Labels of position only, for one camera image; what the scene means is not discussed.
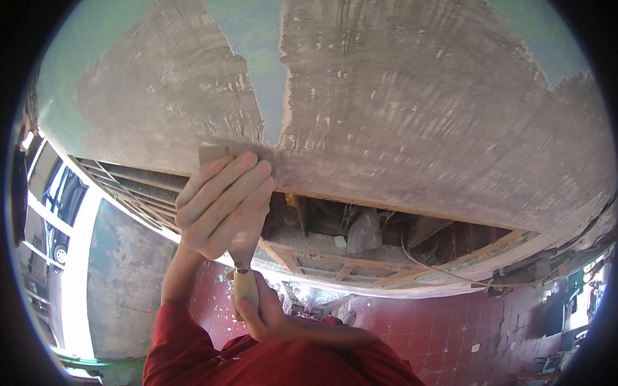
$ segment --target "electrical wire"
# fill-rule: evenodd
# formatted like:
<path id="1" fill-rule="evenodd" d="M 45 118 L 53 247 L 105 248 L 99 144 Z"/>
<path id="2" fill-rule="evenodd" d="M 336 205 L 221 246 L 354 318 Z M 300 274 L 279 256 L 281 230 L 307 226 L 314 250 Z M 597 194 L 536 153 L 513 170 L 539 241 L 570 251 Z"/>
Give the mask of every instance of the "electrical wire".
<path id="1" fill-rule="evenodd" d="M 431 269 L 432 271 L 440 272 L 441 274 L 447 274 L 447 275 L 449 275 L 449 276 L 456 277 L 456 278 L 458 278 L 458 279 L 460 279 L 460 280 L 464 280 L 464 281 L 466 281 L 466 282 L 470 282 L 470 283 L 472 283 L 472 284 L 478 284 L 478 285 L 482 285 L 482 286 L 484 286 L 484 287 L 496 287 L 496 288 L 502 288 L 502 287 L 519 287 L 520 285 L 531 285 L 531 284 L 534 284 L 534 283 L 520 283 L 520 284 L 492 284 L 492 283 L 491 283 L 491 281 L 492 281 L 493 279 L 490 279 L 490 280 L 489 280 L 489 282 L 486 282 L 486 283 L 485 283 L 485 282 L 476 282 L 476 281 L 474 281 L 474 280 L 466 279 L 465 277 L 457 276 L 457 275 L 451 274 L 450 272 L 446 272 L 446 271 L 443 271 L 443 270 L 441 270 L 441 269 L 438 269 L 438 268 L 434 268 L 434 267 L 428 266 L 428 265 L 423 264 L 422 262 L 420 262 L 420 261 L 416 260 L 415 258 L 413 258 L 413 257 L 410 255 L 410 253 L 408 252 L 408 250 L 405 248 L 405 244 L 404 244 L 404 233 L 403 233 L 403 232 L 401 232 L 401 248 L 404 250 L 405 255 L 406 255 L 406 256 L 408 256 L 408 258 L 409 258 L 410 260 L 412 260 L 413 262 L 417 263 L 418 265 L 423 266 L 423 267 L 425 267 L 425 268 L 427 268 L 427 269 Z"/>

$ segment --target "red tile floor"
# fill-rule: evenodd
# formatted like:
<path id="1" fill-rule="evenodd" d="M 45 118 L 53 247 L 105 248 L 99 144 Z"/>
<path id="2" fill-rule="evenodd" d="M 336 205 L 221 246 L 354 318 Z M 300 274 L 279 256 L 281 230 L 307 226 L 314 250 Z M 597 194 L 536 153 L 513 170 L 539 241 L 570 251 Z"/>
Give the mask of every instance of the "red tile floor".
<path id="1" fill-rule="evenodd" d="M 247 333 L 231 314 L 227 271 L 205 264 L 190 308 L 215 348 Z M 502 299 L 483 292 L 422 300 L 358 296 L 352 309 L 358 312 L 355 326 L 378 334 L 427 386 L 512 385 L 513 374 L 560 345 L 560 334 L 541 338 L 538 332 L 543 290 L 516 288 Z"/>

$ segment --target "car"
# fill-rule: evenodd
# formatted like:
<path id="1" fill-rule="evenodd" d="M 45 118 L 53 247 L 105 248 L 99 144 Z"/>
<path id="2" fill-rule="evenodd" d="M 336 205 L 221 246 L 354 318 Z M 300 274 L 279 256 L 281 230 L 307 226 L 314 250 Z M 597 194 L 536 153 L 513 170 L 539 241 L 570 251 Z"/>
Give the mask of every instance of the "car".
<path id="1" fill-rule="evenodd" d="M 88 191 L 88 185 L 84 184 L 79 176 L 70 170 L 60 158 L 51 170 L 40 201 L 50 212 L 73 226 L 77 212 L 82 205 L 83 197 Z M 69 236 L 44 219 L 43 235 L 47 256 L 64 265 L 67 261 Z M 54 270 L 59 272 L 60 268 L 54 266 Z"/>

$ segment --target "putty knife handle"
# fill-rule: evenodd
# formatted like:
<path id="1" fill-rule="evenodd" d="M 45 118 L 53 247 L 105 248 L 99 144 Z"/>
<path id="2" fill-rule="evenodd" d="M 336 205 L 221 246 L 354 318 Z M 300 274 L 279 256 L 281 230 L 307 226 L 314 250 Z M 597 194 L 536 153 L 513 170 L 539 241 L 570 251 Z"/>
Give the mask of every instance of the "putty knife handle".
<path id="1" fill-rule="evenodd" d="M 255 274 L 251 267 L 248 269 L 234 267 L 234 299 L 245 299 L 249 301 L 255 309 L 260 310 L 258 285 L 255 282 Z M 235 316 L 238 321 L 244 320 L 237 311 L 235 311 Z"/>

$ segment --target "teal wall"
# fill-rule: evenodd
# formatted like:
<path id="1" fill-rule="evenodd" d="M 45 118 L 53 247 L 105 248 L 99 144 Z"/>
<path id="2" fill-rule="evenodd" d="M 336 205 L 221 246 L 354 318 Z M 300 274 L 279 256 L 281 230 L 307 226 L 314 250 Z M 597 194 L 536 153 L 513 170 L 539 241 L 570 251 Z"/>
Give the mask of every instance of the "teal wall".
<path id="1" fill-rule="evenodd" d="M 242 56 L 265 121 L 264 139 L 276 144 L 283 119 L 286 70 L 281 64 L 279 29 L 283 0 L 202 0 Z M 82 0 L 44 55 L 37 84 L 40 125 L 69 154 L 92 157 L 82 138 L 92 128 L 75 108 L 75 86 L 148 7 L 149 0 Z M 577 72 L 590 72 L 573 34 L 552 6 L 541 0 L 490 0 L 520 35 L 552 87 Z"/>
<path id="2" fill-rule="evenodd" d="M 149 3 L 149 0 L 82 0 L 49 45 L 36 85 L 39 124 L 69 154 L 90 157 L 81 139 L 92 129 L 74 104 L 77 80 Z"/>
<path id="3" fill-rule="evenodd" d="M 551 87 L 577 72 L 590 73 L 590 65 L 562 17 L 546 0 L 489 0 L 489 6 L 506 17 L 521 36 Z"/>

